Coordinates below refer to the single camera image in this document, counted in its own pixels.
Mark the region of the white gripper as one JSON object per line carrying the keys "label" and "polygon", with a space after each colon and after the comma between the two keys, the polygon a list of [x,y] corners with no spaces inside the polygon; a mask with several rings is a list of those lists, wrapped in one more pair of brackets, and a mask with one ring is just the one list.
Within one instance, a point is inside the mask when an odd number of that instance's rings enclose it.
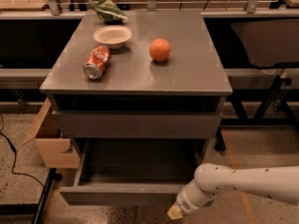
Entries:
{"label": "white gripper", "polygon": [[215,194],[200,189],[194,180],[178,193],[176,202],[169,208],[167,215],[172,220],[181,219],[184,214],[192,214],[205,204],[212,202]]}

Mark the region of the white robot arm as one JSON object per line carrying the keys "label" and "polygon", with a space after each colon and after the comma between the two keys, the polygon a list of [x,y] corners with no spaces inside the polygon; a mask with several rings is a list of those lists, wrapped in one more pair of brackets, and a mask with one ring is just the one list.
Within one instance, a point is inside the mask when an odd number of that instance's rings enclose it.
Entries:
{"label": "white robot arm", "polygon": [[181,219],[213,202],[226,190],[235,190],[292,205],[299,204],[299,167],[232,169],[204,163],[193,180],[178,193],[167,215]]}

